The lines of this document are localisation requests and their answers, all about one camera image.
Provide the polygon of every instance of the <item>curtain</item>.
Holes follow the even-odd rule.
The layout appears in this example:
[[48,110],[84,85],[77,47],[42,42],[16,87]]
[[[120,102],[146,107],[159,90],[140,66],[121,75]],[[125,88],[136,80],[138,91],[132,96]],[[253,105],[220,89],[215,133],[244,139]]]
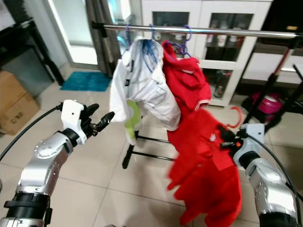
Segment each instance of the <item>curtain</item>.
[[116,32],[107,30],[107,38],[91,27],[91,22],[113,24],[107,0],[86,0],[89,29],[97,53],[98,67],[101,72],[112,77],[119,58],[121,58]]

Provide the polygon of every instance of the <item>blue rug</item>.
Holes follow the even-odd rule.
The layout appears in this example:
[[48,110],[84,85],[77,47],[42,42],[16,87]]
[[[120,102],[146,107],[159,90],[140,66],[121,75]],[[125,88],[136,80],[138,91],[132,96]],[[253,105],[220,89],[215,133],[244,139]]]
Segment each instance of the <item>blue rug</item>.
[[73,72],[64,82],[61,90],[106,91],[110,78],[101,72]]

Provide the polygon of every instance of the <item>cardboard box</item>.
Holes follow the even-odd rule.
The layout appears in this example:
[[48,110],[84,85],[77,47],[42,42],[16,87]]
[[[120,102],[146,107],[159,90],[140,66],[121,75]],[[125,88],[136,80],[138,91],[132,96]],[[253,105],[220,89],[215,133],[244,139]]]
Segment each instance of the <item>cardboard box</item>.
[[29,93],[23,95],[7,110],[0,112],[0,129],[15,135],[38,112],[39,106]]
[[0,113],[10,108],[25,93],[26,91],[12,73],[0,71]]

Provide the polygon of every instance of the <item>red cloth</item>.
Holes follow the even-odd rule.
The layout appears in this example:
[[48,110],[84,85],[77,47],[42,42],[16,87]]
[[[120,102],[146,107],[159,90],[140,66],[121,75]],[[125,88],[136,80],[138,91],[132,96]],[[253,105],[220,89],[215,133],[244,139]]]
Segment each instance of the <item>red cloth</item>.
[[182,115],[187,115],[210,102],[211,90],[196,58],[178,60],[168,41],[162,43],[163,73],[175,96]]
[[163,72],[181,110],[176,131],[168,131],[168,138],[179,155],[169,172],[168,190],[180,185],[175,192],[184,200],[186,212],[182,225],[200,213],[207,213],[209,227],[228,227],[241,210],[241,186],[237,166],[220,150],[219,125],[223,125],[208,111],[200,109],[211,99],[211,91],[195,58],[177,60],[167,41],[164,48]]

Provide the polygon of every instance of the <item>clothes drying rack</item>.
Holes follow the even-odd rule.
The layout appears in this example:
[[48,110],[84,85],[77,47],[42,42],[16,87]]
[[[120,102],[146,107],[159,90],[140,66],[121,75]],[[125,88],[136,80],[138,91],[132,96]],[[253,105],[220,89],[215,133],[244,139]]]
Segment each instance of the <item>clothes drying rack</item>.
[[[279,73],[281,69],[283,68],[285,62],[289,58],[289,56],[292,55],[295,47],[298,45],[298,42],[303,38],[303,34],[300,33],[292,33],[292,32],[272,32],[272,31],[257,31],[257,30],[233,30],[233,29],[218,29],[218,28],[184,28],[184,27],[168,27],[168,26],[134,26],[134,25],[107,25],[104,23],[95,23],[91,22],[91,26],[93,29],[98,29],[101,32],[102,38],[103,39],[108,39],[107,37],[107,32],[106,30],[125,30],[127,29],[129,31],[146,31],[146,32],[151,32],[151,31],[157,31],[160,33],[192,33],[192,34],[199,34],[199,35],[206,35],[206,34],[212,34],[212,35],[238,35],[238,36],[253,36],[253,37],[263,37],[263,38],[283,38],[283,39],[290,39],[291,42],[289,43],[281,61],[276,67],[276,70],[269,76],[268,81],[266,82],[263,91],[261,91],[261,94],[257,101],[254,103],[252,106],[251,110],[249,111],[247,117],[245,118],[243,123],[248,123],[250,119],[253,117],[254,112],[257,110],[258,106],[262,102],[263,98],[267,94],[267,92],[272,88],[273,84],[276,82]],[[109,57],[111,56],[110,48],[107,47],[108,55]],[[302,83],[298,86],[298,88],[294,91],[292,95],[288,98],[286,103],[284,104],[284,107],[291,105],[302,93],[303,88],[303,81]],[[265,132],[267,132],[270,128],[274,127],[277,125],[280,120],[282,115],[287,111],[287,108],[281,108],[280,111],[278,111],[273,119],[265,126]],[[164,142],[164,143],[169,143],[166,140],[160,140],[156,138],[149,138],[145,136],[139,135],[139,131],[135,132],[135,136],[137,139],[143,139],[143,140],[152,140],[152,141],[157,141],[157,142]],[[135,155],[142,155],[142,156],[147,156],[147,157],[153,157],[153,158],[160,158],[164,160],[169,160],[173,161],[173,158],[169,157],[163,157],[163,156],[157,156],[157,155],[152,155],[152,154],[147,154],[147,153],[142,153],[142,152],[136,152],[134,151],[134,146],[129,145],[126,156],[122,162],[122,167],[123,169],[126,169],[128,167],[130,158],[132,154]]]

